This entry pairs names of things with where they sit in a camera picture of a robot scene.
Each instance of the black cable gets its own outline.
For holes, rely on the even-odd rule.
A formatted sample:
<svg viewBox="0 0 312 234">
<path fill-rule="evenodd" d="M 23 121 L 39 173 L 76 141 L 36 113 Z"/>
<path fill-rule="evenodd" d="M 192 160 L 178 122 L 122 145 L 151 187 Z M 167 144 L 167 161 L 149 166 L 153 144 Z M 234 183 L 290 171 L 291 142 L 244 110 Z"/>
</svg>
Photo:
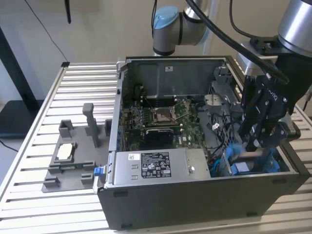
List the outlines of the black cable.
<svg viewBox="0 0 312 234">
<path fill-rule="evenodd" d="M 304 103 L 304 106 L 303 106 L 303 108 L 302 108 L 303 111 L 306 110 L 308 102 L 309 102 L 309 101 L 306 101 L 306 102 Z"/>
<path fill-rule="evenodd" d="M 12 147 L 10 147 L 10 146 L 7 146 L 7 145 L 4 144 L 1 140 L 0 140 L 0 143 L 1 143 L 4 147 L 6 147 L 6 148 L 8 148 L 8 149 L 10 149 L 10 150 L 13 150 L 13 151 L 15 151 L 15 152 L 18 152 L 18 150 L 14 149 L 14 148 L 12 148 Z"/>
<path fill-rule="evenodd" d="M 44 27 L 43 23 L 41 22 L 41 20 L 38 18 L 38 16 L 35 14 L 34 10 L 31 8 L 31 6 L 29 5 L 29 3 L 27 2 L 27 0 L 24 0 L 26 2 L 26 4 L 28 5 L 29 9 L 33 12 L 34 16 L 37 18 L 37 20 L 39 21 L 39 23 L 43 26 L 44 30 L 46 31 L 46 33 L 48 34 L 51 42 L 53 42 L 53 44 L 58 48 L 58 50 L 60 51 L 60 53 L 63 55 L 64 59 L 66 60 L 66 62 L 68 62 L 66 56 L 64 55 L 64 53 L 60 50 L 60 48 L 58 47 L 58 45 L 56 45 L 56 43 L 53 41 L 51 35 L 49 34 L 48 30 Z"/>
<path fill-rule="evenodd" d="M 215 149 L 215 151 L 212 153 L 212 155 L 214 155 L 225 143 L 225 136 L 223 136 L 223 140 L 220 143 L 220 145 Z"/>
<path fill-rule="evenodd" d="M 242 30 L 240 30 L 239 28 L 237 28 L 237 26 L 234 24 L 234 21 L 233 21 L 233 0 L 230 0 L 230 22 L 231 22 L 231 25 L 233 27 L 233 29 L 235 31 L 237 31 L 239 34 L 243 35 L 243 36 L 246 36 L 248 38 L 258 38 L 258 36 L 255 36 L 255 35 L 252 35 L 252 34 L 249 34 L 249 33 L 246 33 Z"/>
<path fill-rule="evenodd" d="M 155 22 L 156 9 L 157 9 L 157 0 L 154 1 L 154 6 L 152 10 L 152 18 L 151 18 L 152 37 L 154 36 L 154 22 Z"/>
<path fill-rule="evenodd" d="M 194 3 L 193 0 L 186 0 L 188 5 L 193 9 L 193 11 L 198 15 L 198 17 L 206 24 L 206 26 L 215 33 L 221 40 L 227 43 L 230 47 L 235 49 L 237 52 L 241 53 L 243 56 L 248 58 L 250 61 L 258 65 L 260 68 L 267 71 L 271 76 L 278 78 L 283 84 L 287 84 L 289 79 L 279 70 L 274 68 L 272 64 L 263 61 L 254 53 L 250 52 L 245 47 L 241 46 L 235 40 L 226 35 L 221 29 L 219 29 L 202 11 L 201 9 Z"/>
</svg>

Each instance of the slotted metal surface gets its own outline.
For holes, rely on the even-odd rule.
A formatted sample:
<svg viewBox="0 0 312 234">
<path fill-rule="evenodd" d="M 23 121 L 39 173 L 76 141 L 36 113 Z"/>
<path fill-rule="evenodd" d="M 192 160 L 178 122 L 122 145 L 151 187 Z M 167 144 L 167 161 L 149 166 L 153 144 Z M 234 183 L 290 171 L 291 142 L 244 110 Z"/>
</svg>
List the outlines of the slotted metal surface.
<svg viewBox="0 0 312 234">
<path fill-rule="evenodd" d="M 74 64 L 61 69 L 0 187 L 0 192 L 3 192 L 0 233 L 114 232 L 109 230 L 98 197 L 92 190 L 44 194 L 41 187 L 59 136 L 59 121 L 70 118 L 75 126 L 85 125 L 82 106 L 85 102 L 92 102 L 97 122 L 104 123 L 113 113 L 116 81 L 115 64 Z M 312 123 L 300 109 L 296 109 L 292 119 L 301 129 L 302 136 L 291 145 L 312 173 Z M 262 217 L 158 227 L 127 233 L 145 233 L 148 230 L 149 233 L 311 233 L 312 178 L 295 194 L 278 199 Z"/>
</svg>

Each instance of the white wall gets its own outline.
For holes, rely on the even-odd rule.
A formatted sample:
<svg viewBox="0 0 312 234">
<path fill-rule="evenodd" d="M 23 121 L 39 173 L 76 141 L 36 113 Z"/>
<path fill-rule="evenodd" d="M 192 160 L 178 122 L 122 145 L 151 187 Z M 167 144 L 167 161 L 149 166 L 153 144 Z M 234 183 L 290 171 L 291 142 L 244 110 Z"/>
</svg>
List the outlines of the white wall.
<svg viewBox="0 0 312 234">
<path fill-rule="evenodd" d="M 71 24 L 67 23 L 64 0 L 28 2 L 71 62 L 117 61 L 153 53 L 150 26 L 153 0 L 71 0 Z M 274 35 L 288 2 L 234 0 L 235 22 L 250 33 Z M 182 10 L 185 1 L 158 1 L 158 7 L 165 5 L 176 5 Z M 220 1 L 217 25 L 241 41 L 243 37 L 230 26 L 228 6 L 228 0 Z M 0 26 L 35 96 L 44 98 L 64 58 L 23 0 L 0 0 Z M 214 37 L 212 42 L 213 55 L 235 55 L 219 39 Z M 178 46 L 175 54 L 201 52 L 200 46 Z"/>
</svg>

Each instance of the power supply label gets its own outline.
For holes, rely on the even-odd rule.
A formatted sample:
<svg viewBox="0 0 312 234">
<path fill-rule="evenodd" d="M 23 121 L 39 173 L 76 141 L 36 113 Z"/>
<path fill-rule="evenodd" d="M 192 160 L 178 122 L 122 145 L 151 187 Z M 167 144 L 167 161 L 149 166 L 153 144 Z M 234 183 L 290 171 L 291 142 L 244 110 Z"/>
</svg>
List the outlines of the power supply label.
<svg viewBox="0 0 312 234">
<path fill-rule="evenodd" d="M 141 164 L 141 173 L 144 179 L 171 177 L 168 152 L 142 153 Z"/>
</svg>

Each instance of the black stand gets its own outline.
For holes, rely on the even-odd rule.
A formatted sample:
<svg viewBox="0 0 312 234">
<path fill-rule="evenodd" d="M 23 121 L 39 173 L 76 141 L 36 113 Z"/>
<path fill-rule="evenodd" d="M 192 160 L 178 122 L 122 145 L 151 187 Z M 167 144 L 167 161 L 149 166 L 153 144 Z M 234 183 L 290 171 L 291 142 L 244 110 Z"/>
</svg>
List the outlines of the black stand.
<svg viewBox="0 0 312 234">
<path fill-rule="evenodd" d="M 37 101 L 0 28 L 0 59 L 22 100 L 9 101 L 0 112 L 0 138 L 24 138 L 42 101 Z"/>
</svg>

